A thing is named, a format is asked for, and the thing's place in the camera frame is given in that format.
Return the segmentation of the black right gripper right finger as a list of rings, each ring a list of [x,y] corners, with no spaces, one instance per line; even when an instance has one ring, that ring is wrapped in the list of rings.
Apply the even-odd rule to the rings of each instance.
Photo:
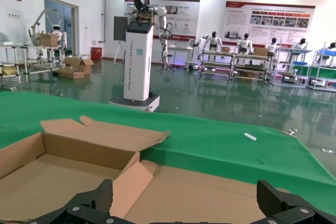
[[[335,216],[299,195],[277,190],[266,180],[259,180],[256,188],[257,204],[267,223],[335,223]]]

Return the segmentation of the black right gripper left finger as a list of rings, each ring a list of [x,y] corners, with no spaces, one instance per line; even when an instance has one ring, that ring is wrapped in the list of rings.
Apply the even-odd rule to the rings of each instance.
[[[109,214],[112,202],[112,180],[105,179],[96,189],[76,194],[63,207],[34,219],[34,223],[123,223],[123,219]]]

